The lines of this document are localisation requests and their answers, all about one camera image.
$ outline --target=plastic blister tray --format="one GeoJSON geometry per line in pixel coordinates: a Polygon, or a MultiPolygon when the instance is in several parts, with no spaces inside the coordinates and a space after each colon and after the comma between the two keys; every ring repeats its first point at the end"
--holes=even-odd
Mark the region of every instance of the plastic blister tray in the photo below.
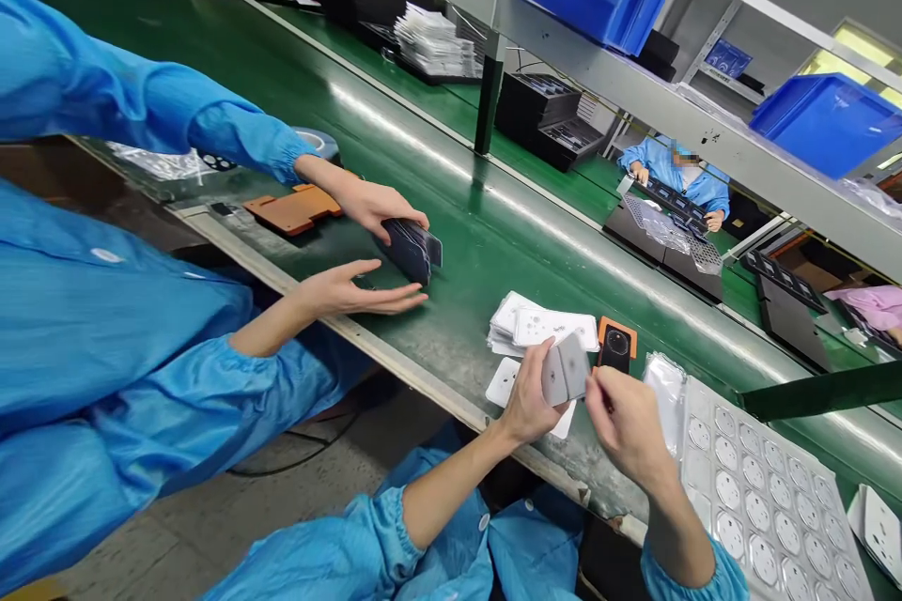
{"type": "Polygon", "coordinates": [[[830,470],[695,378],[683,415],[683,485],[754,593],[873,601],[830,470]]]}

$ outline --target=tape roll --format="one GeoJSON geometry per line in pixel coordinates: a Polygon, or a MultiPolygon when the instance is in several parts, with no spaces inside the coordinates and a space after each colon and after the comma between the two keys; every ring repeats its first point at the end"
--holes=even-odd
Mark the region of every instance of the tape roll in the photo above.
{"type": "Polygon", "coordinates": [[[323,160],[331,160],[338,154],[338,142],[324,131],[307,127],[292,127],[301,138],[313,146],[323,160]]]}

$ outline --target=stack of plastic bags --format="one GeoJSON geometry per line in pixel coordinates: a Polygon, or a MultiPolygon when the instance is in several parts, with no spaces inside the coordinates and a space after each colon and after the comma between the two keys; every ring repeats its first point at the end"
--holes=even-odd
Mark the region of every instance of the stack of plastic bags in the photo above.
{"type": "Polygon", "coordinates": [[[473,43],[457,37],[456,28],[439,12],[407,4],[395,23],[401,55],[429,75],[481,78],[473,43]]]}

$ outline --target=floor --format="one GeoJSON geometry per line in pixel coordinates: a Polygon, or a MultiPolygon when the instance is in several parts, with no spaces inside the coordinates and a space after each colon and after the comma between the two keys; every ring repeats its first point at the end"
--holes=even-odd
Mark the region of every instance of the floor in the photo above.
{"type": "MultiPolygon", "coordinates": [[[[355,495],[375,491],[386,473],[446,420],[444,411],[404,387],[297,469],[251,480],[222,475],[161,500],[58,579],[75,601],[196,599],[256,540],[298,521],[339,514],[355,495]]],[[[330,439],[345,424],[336,420],[303,431],[330,439]]],[[[277,468],[316,448],[280,437],[242,466],[277,468]]]]}

